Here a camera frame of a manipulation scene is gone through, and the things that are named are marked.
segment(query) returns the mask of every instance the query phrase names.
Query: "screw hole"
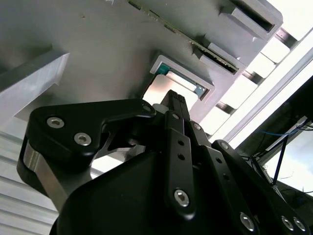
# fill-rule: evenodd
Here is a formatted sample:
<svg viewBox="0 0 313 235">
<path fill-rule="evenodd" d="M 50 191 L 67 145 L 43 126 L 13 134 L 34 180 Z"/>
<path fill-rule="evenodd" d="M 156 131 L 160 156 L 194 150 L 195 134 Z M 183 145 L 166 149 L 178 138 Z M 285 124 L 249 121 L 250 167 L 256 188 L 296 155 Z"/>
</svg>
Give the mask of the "screw hole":
<svg viewBox="0 0 313 235">
<path fill-rule="evenodd" d="M 181 159 L 182 161 L 185 160 L 185 157 L 184 157 L 184 155 L 182 155 L 182 154 L 178 154 L 178 158 Z"/>
<path fill-rule="evenodd" d="M 85 136 L 80 136 L 78 137 L 78 139 L 80 139 L 81 141 L 83 142 L 86 142 L 87 141 L 87 138 Z"/>
<path fill-rule="evenodd" d="M 226 179 L 227 181 L 229 181 L 229 180 L 230 180 L 229 176 L 228 176 L 228 175 L 226 175 L 226 174 L 223 174 L 223 177 L 224 177 L 224 179 Z"/>
<path fill-rule="evenodd" d="M 179 116 L 176 115 L 176 114 L 172 114 L 172 116 L 173 116 L 174 118 L 176 118 L 176 119 L 179 119 Z"/>
<path fill-rule="evenodd" d="M 60 122 L 58 120 L 53 120 L 51 123 L 58 126 L 60 125 Z"/>
<path fill-rule="evenodd" d="M 221 159 L 219 159 L 219 158 L 216 158 L 216 161 L 217 161 L 218 163 L 220 163 L 220 164 L 223 163 L 223 162 L 221 161 Z"/>
</svg>

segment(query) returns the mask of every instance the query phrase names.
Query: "gray metal panel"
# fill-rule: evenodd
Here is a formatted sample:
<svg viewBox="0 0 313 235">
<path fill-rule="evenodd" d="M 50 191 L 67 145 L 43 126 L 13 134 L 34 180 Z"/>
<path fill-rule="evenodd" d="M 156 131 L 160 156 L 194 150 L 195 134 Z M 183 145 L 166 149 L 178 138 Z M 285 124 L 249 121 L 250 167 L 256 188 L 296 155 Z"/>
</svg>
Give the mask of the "gray metal panel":
<svg viewBox="0 0 313 235">
<path fill-rule="evenodd" d="M 34 233 L 30 233 L 29 231 L 23 230 L 16 228 L 14 226 L 8 226 L 6 224 L 1 224 L 0 223 L 0 235 L 7 235 L 7 234 L 12 234 L 12 235 L 38 235 Z"/>
<path fill-rule="evenodd" d="M 0 123 L 4 124 L 52 84 L 59 83 L 68 54 L 47 52 L 0 75 Z"/>
<path fill-rule="evenodd" d="M 140 0 L 187 35 L 203 37 L 246 66 L 266 41 L 254 40 L 240 26 L 220 17 L 227 0 Z M 197 71 L 219 92 L 192 112 L 200 121 L 236 79 L 208 67 L 193 56 L 190 43 L 155 23 L 125 0 L 29 0 L 0 7 L 0 62 L 12 67 L 35 54 L 34 47 L 71 52 L 53 103 L 92 102 L 141 96 L 157 51 Z"/>
</svg>

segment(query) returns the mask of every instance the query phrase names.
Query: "metal bracket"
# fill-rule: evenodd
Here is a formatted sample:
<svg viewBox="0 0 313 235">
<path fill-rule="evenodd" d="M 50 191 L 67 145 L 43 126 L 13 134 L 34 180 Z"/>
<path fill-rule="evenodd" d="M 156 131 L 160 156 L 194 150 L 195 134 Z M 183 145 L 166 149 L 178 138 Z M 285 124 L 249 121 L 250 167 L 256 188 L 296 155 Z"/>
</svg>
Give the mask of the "metal bracket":
<svg viewBox="0 0 313 235">
<path fill-rule="evenodd" d="M 224 156 L 232 172 L 236 172 L 236 182 L 241 192 L 252 195 L 255 201 L 262 202 L 254 205 L 258 210 L 260 223 L 266 224 L 271 234 L 309 235 L 310 229 L 300 220 L 289 205 L 262 179 L 239 154 L 226 142 L 217 140 L 212 147 L 219 150 Z"/>
</svg>

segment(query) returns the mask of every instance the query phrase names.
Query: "mounting hole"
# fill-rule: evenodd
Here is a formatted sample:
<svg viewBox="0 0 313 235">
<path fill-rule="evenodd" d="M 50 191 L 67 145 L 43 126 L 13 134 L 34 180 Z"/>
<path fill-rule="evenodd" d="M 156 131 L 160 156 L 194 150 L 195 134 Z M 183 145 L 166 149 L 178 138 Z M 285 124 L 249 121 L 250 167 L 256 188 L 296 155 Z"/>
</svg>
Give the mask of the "mounting hole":
<svg viewBox="0 0 313 235">
<path fill-rule="evenodd" d="M 59 122 L 58 120 L 53 120 L 51 123 L 54 125 L 60 125 L 61 122 Z"/>
<path fill-rule="evenodd" d="M 86 142 L 86 141 L 87 141 L 87 138 L 86 138 L 85 136 L 80 136 L 80 137 L 78 137 L 78 139 L 79 139 L 80 141 L 83 141 L 83 142 Z"/>
<path fill-rule="evenodd" d="M 74 136 L 74 140 L 77 144 L 82 146 L 88 146 L 91 144 L 91 137 L 86 133 L 77 133 Z"/>
<path fill-rule="evenodd" d="M 173 116 L 174 118 L 176 118 L 176 119 L 179 119 L 179 116 L 176 115 L 176 114 L 172 114 L 172 116 Z"/>
<path fill-rule="evenodd" d="M 181 159 L 182 161 L 185 160 L 185 157 L 184 157 L 184 155 L 182 155 L 182 154 L 178 154 L 178 158 Z"/>
<path fill-rule="evenodd" d="M 230 178 L 229 178 L 229 176 L 228 176 L 228 175 L 223 174 L 223 177 L 224 177 L 224 179 L 226 179 L 227 181 L 230 181 Z"/>
<path fill-rule="evenodd" d="M 219 158 L 216 158 L 215 159 L 218 163 L 220 163 L 220 164 L 222 164 L 223 162 L 221 161 L 221 159 L 219 159 Z"/>
<path fill-rule="evenodd" d="M 64 126 L 63 120 L 58 117 L 48 118 L 47 124 L 48 126 L 56 129 L 62 128 Z"/>
<path fill-rule="evenodd" d="M 147 110 L 148 112 L 151 111 L 151 109 L 150 109 L 147 105 L 144 105 L 144 106 L 142 106 L 142 107 L 143 107 L 143 109 Z"/>
</svg>

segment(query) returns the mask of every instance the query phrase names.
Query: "metal frame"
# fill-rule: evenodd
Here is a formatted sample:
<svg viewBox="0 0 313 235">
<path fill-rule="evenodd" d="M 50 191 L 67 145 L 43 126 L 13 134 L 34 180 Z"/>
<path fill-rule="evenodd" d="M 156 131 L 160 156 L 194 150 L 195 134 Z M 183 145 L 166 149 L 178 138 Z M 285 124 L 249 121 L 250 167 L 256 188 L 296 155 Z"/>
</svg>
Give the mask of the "metal frame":
<svg viewBox="0 0 313 235">
<path fill-rule="evenodd" d="M 58 84 L 69 53 L 51 50 L 0 75 L 0 123 L 4 124 L 52 84 Z"/>
<path fill-rule="evenodd" d="M 300 88 L 313 74 L 312 41 L 311 30 L 210 141 L 224 139 L 236 148 Z"/>
</svg>

